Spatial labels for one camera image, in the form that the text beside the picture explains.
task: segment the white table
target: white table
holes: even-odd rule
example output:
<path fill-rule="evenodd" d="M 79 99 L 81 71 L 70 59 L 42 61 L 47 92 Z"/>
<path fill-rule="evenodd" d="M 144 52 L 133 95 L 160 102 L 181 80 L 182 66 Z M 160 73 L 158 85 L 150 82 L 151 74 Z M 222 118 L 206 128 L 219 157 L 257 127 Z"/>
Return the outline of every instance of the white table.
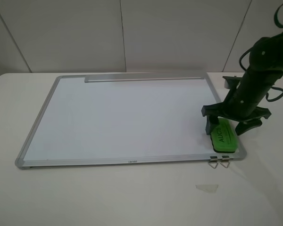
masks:
<path fill-rule="evenodd" d="M 283 225 L 283 98 L 262 101 L 272 116 L 241 136 L 248 156 L 228 169 L 202 162 L 19 170 L 14 161 L 59 75 L 0 76 L 0 226 Z M 223 99 L 222 76 L 242 74 L 209 75 Z"/>

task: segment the whiteboard frame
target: whiteboard frame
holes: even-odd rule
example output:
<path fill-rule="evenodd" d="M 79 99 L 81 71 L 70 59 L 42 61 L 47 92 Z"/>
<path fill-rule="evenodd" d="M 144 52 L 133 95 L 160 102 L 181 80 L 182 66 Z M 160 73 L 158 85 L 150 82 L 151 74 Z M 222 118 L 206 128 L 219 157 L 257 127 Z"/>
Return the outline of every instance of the whiteboard frame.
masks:
<path fill-rule="evenodd" d="M 51 87 L 45 102 L 22 146 L 22 149 L 16 158 L 15 165 L 21 169 L 40 169 L 40 168 L 61 168 L 61 167 L 83 167 L 83 166 L 100 166 L 100 165 L 119 165 L 119 164 L 140 164 L 140 163 L 159 163 L 159 162 L 180 162 L 180 161 L 210 161 L 211 159 L 230 159 L 242 160 L 247 153 L 243 147 L 239 137 L 237 153 L 209 153 L 209 154 L 191 154 L 191 155 L 169 155 L 159 157 L 139 157 L 135 158 L 113 158 L 113 159 L 77 159 L 77 160 L 47 160 L 47 161 L 24 161 L 24 157 L 29 148 L 29 145 L 38 129 L 42 117 L 47 109 L 47 106 L 53 96 L 56 87 L 61 79 L 85 78 L 88 82 L 107 82 L 107 81 L 149 81 L 149 80 L 183 80 L 183 79 L 205 79 L 210 87 L 212 94 L 217 103 L 221 102 L 209 76 L 207 73 L 199 71 L 191 72 L 167 72 L 167 73 L 107 73 L 107 74 L 92 74 L 92 75 L 62 75 L 56 78 Z"/>

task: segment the metal clip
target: metal clip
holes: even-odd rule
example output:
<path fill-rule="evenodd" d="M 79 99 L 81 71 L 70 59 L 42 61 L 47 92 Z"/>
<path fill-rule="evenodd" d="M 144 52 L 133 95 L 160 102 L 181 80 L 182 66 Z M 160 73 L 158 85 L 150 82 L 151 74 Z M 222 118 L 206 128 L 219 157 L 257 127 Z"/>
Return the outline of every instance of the metal clip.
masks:
<path fill-rule="evenodd" d="M 218 158 L 216 156 L 211 156 L 210 157 L 210 161 L 208 162 L 208 164 L 210 165 L 210 167 L 212 167 L 213 169 L 216 169 L 218 166 Z"/>
<path fill-rule="evenodd" d="M 222 159 L 220 160 L 220 164 L 224 168 L 228 168 L 230 166 L 230 157 L 228 155 L 223 155 Z"/>

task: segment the whiteboard surface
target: whiteboard surface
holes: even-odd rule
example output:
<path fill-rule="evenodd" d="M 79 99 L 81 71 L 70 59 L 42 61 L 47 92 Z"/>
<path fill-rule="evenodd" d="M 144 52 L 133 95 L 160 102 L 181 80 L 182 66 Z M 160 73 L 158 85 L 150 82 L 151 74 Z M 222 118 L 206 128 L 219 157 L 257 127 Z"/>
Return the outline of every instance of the whiteboard surface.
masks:
<path fill-rule="evenodd" d="M 24 161 L 215 153 L 201 115 L 215 102 L 205 79 L 61 79 Z"/>

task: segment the green eraser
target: green eraser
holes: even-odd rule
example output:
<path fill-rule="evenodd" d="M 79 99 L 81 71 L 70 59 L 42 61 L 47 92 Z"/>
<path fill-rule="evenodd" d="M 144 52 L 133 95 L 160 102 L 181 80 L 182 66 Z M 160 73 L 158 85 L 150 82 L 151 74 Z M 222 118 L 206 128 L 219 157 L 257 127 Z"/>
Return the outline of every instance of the green eraser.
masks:
<path fill-rule="evenodd" d="M 227 119 L 219 119 L 219 125 L 210 136 L 214 151 L 217 153 L 234 153 L 238 148 L 238 140 Z"/>

